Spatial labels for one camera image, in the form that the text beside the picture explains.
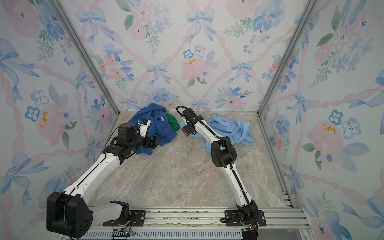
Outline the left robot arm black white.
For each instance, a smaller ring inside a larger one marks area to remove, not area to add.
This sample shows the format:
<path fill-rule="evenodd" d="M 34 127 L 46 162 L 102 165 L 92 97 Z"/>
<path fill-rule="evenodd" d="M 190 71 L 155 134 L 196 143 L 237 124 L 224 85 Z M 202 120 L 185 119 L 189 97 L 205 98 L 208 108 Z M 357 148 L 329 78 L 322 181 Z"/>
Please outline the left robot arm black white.
<path fill-rule="evenodd" d="M 105 222 L 126 227 L 133 217 L 129 204 L 121 201 L 98 207 L 89 201 L 103 181 L 139 148 L 155 149 L 160 136 L 148 136 L 151 121 L 141 118 L 137 124 L 121 124 L 118 135 L 103 149 L 96 162 L 73 184 L 62 192 L 53 192 L 47 199 L 47 223 L 49 232 L 71 239 L 83 237 L 87 231 Z"/>

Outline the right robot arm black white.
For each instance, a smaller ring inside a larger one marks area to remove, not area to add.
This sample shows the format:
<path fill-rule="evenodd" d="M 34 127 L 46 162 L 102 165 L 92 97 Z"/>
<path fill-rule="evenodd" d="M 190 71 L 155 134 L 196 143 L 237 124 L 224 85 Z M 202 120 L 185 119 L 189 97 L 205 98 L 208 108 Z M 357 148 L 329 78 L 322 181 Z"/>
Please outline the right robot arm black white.
<path fill-rule="evenodd" d="M 236 198 L 236 206 L 240 223 L 246 228 L 256 230 L 261 224 L 259 208 L 256 202 L 245 188 L 245 185 L 237 171 L 235 161 L 237 152 L 229 137 L 223 137 L 215 132 L 202 116 L 198 116 L 194 110 L 185 106 L 177 106 L 177 113 L 186 124 L 182 131 L 188 137 L 200 134 L 208 142 L 211 148 L 211 158 L 214 165 L 219 168 L 229 182 Z"/>

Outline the light blue cloth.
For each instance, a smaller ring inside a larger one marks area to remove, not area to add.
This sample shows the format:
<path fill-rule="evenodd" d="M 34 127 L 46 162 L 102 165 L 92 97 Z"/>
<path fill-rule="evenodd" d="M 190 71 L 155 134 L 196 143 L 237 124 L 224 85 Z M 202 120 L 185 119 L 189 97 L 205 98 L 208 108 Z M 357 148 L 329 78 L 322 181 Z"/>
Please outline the light blue cloth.
<path fill-rule="evenodd" d="M 251 134 L 251 124 L 246 121 L 232 121 L 221 115 L 215 114 L 208 120 L 211 129 L 223 137 L 229 137 L 231 143 L 250 146 L 255 138 Z"/>

